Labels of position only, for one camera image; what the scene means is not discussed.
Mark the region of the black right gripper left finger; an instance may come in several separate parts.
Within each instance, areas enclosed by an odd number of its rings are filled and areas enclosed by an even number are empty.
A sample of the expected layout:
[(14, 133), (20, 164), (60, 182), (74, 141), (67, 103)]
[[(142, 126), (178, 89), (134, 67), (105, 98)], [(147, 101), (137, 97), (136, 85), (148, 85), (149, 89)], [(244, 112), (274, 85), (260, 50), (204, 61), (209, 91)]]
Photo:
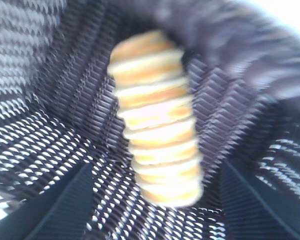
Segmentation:
[(78, 163), (0, 220), (0, 240), (81, 240), (93, 206), (92, 165)]

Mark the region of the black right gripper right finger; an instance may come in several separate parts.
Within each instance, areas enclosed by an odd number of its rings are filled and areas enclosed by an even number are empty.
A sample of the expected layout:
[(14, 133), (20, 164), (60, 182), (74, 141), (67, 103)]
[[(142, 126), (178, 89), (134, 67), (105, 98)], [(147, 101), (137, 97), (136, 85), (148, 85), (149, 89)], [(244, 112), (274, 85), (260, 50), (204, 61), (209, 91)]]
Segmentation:
[(222, 163), (220, 198), (236, 240), (300, 240), (300, 202), (237, 162)]

